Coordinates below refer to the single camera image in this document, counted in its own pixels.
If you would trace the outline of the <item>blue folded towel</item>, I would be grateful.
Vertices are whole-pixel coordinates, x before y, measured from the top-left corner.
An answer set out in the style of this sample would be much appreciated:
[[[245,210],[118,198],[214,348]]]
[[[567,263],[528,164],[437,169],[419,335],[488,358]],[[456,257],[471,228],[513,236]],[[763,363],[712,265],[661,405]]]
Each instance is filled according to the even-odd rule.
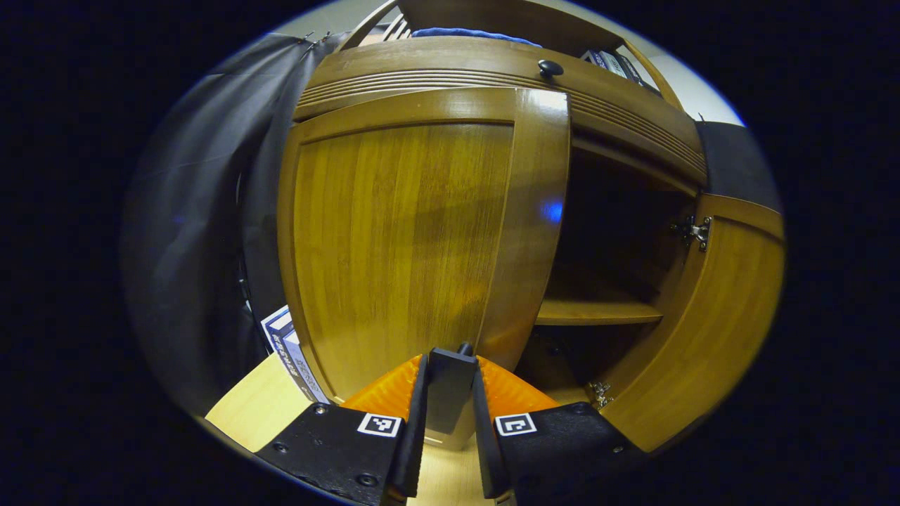
[[[473,30],[462,27],[430,27],[418,29],[411,33],[411,38],[424,37],[472,37],[480,39],[498,39],[498,41],[507,41],[512,43],[520,43],[530,47],[543,48],[541,44],[531,42],[529,39],[509,36],[505,33],[487,32],[481,30]]]

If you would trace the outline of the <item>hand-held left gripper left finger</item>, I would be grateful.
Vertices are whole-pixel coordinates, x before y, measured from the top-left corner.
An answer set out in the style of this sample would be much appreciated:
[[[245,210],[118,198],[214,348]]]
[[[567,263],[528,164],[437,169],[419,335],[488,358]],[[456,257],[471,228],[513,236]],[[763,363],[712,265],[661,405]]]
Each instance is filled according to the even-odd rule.
[[[340,406],[311,404],[256,457],[339,506],[406,506],[418,492],[429,365],[420,353]]]

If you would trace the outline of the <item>blue and white box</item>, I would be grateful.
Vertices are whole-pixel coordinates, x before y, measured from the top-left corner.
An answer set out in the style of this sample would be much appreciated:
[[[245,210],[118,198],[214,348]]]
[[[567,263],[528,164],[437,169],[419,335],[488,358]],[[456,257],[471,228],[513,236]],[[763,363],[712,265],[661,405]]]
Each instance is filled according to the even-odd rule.
[[[301,350],[299,337],[288,306],[284,305],[274,311],[261,320],[260,324],[273,352],[279,356],[284,368],[303,395],[313,403],[315,401],[331,403],[313,375],[311,366]]]

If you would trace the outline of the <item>wooden double-door shoe cabinet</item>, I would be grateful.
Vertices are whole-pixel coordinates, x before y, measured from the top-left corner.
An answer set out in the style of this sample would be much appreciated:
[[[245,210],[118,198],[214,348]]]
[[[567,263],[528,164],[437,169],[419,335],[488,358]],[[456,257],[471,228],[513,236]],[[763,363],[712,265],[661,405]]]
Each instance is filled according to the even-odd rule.
[[[663,100],[687,113],[671,84],[630,39],[532,0],[387,0],[337,50],[412,39],[413,31],[430,27],[504,33],[579,60],[588,49],[612,55],[618,51],[630,58]],[[709,174],[707,185],[700,186],[608,142],[576,134],[572,115],[571,126],[569,178],[544,300],[633,300],[664,314],[684,263],[683,247],[666,229],[698,203]],[[599,375],[659,322],[534,324],[517,368],[536,365],[540,327],[572,331],[573,337],[565,342],[563,382],[585,388],[588,382],[600,381]]]

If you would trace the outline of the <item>wooden cabinet inner shelf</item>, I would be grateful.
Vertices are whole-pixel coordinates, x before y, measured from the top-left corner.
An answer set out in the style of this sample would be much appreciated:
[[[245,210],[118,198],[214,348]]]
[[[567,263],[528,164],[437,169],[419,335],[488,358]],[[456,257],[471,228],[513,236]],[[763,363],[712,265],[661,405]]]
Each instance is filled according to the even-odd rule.
[[[662,318],[663,314],[655,307],[633,300],[546,299],[538,311],[536,324],[550,326],[630,325],[653,323]]]

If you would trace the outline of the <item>wooden shoe cabinet door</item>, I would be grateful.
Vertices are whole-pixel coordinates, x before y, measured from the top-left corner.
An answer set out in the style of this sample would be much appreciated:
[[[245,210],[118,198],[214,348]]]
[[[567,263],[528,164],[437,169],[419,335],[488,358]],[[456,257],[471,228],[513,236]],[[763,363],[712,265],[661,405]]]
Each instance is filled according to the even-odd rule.
[[[683,250],[662,320],[616,365],[599,413],[653,453],[716,410],[748,371],[771,329],[785,272],[784,218],[736,197],[703,193],[707,249]]]
[[[347,106],[289,129],[283,287],[313,375],[344,403],[433,348],[514,370],[560,236],[565,93],[463,87]]]

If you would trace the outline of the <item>wooden cabinet drawer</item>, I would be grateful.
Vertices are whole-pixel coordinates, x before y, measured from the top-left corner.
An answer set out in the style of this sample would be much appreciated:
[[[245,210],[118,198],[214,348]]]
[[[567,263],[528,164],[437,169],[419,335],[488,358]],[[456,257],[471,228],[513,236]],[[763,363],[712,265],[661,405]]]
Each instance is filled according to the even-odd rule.
[[[538,60],[555,61],[565,73],[541,77]],[[295,119],[380,97],[467,86],[566,93],[576,134],[707,185],[700,134],[687,113],[587,61],[497,39],[424,37],[334,52],[313,70]]]

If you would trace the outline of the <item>black backdrop cloth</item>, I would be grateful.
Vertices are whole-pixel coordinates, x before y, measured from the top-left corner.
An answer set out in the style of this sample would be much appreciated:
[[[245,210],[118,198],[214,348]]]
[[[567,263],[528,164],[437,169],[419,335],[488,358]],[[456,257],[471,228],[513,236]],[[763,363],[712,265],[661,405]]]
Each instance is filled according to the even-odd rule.
[[[274,202],[288,108],[340,42],[260,39],[203,77],[139,160],[125,294],[149,365],[190,416],[206,416],[266,358],[253,319],[284,302]]]

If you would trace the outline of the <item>black door handle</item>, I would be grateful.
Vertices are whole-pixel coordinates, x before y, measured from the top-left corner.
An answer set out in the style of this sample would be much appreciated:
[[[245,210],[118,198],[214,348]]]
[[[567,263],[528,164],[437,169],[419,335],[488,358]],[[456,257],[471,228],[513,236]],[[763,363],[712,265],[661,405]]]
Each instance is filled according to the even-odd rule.
[[[470,342],[460,343],[454,350],[434,348],[427,359],[425,428],[451,434],[472,389],[477,368],[475,349]]]

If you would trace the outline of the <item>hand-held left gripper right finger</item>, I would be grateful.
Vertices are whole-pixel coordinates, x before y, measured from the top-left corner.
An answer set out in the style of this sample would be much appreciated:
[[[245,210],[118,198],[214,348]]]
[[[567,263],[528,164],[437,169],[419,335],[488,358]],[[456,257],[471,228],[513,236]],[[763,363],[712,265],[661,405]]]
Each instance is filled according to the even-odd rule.
[[[646,462],[587,401],[559,403],[477,356],[472,379],[483,495],[497,503],[588,503]]]

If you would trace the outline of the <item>black book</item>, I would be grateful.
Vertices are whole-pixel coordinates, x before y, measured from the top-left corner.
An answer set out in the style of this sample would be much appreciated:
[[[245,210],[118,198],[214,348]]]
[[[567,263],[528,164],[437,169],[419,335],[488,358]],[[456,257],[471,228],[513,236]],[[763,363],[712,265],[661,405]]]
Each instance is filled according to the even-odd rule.
[[[618,51],[614,52],[614,56],[629,80],[631,80],[635,84],[639,84],[642,89],[653,93],[653,95],[662,97],[662,94],[658,89],[656,89],[651,83],[642,78],[640,72],[637,70],[637,67],[634,66],[630,58],[627,58],[627,56],[619,53]]]

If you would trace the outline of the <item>book with pale spine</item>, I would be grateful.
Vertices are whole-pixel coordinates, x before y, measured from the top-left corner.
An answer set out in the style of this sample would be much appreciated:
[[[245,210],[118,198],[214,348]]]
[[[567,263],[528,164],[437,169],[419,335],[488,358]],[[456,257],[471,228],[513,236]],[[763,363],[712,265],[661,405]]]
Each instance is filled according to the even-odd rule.
[[[613,74],[616,74],[618,77],[623,77],[628,79],[629,81],[636,82],[634,80],[633,74],[627,67],[624,67],[618,58],[607,51],[595,51],[595,49],[588,49],[581,56],[581,59],[584,61],[591,62],[595,66],[604,68],[604,70],[610,71]]]

